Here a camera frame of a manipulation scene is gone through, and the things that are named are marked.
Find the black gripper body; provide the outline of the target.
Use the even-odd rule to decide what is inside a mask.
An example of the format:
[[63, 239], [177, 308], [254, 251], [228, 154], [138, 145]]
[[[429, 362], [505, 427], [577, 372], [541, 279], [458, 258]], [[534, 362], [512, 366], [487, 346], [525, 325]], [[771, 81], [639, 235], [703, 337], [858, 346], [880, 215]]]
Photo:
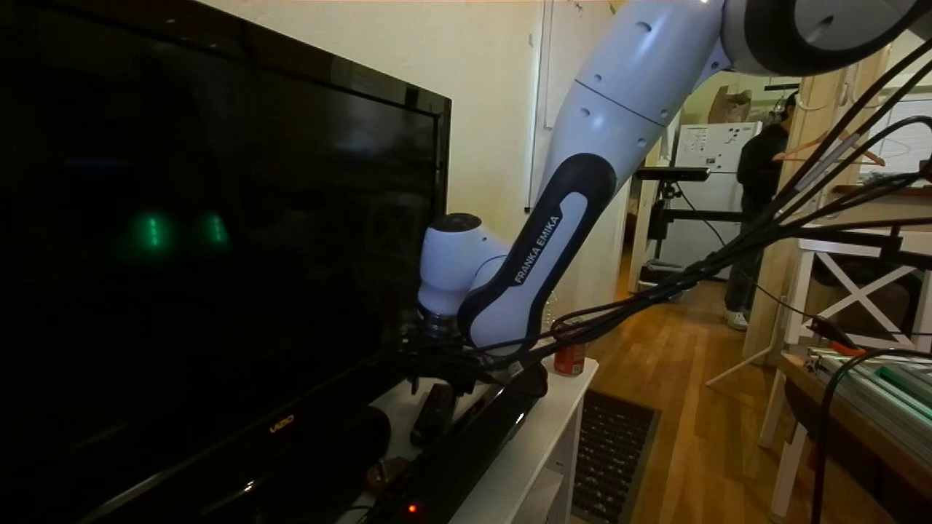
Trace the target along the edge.
[[465, 346], [462, 331], [446, 321], [407, 322], [400, 334], [400, 369], [417, 384], [442, 378], [452, 389], [473, 389], [483, 366]]

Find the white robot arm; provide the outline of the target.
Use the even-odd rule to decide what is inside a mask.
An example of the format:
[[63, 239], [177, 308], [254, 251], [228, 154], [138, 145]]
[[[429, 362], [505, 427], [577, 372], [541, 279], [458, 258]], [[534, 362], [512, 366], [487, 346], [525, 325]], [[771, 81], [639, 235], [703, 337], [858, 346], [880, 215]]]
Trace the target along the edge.
[[545, 184], [509, 244], [470, 212], [422, 239], [420, 325], [403, 337], [407, 376], [465, 392], [516, 365], [599, 337], [778, 235], [771, 215], [646, 295], [541, 322], [545, 303], [591, 226], [684, 100], [722, 69], [818, 75], [856, 63], [930, 17], [932, 0], [625, 0], [570, 81], [547, 143]]

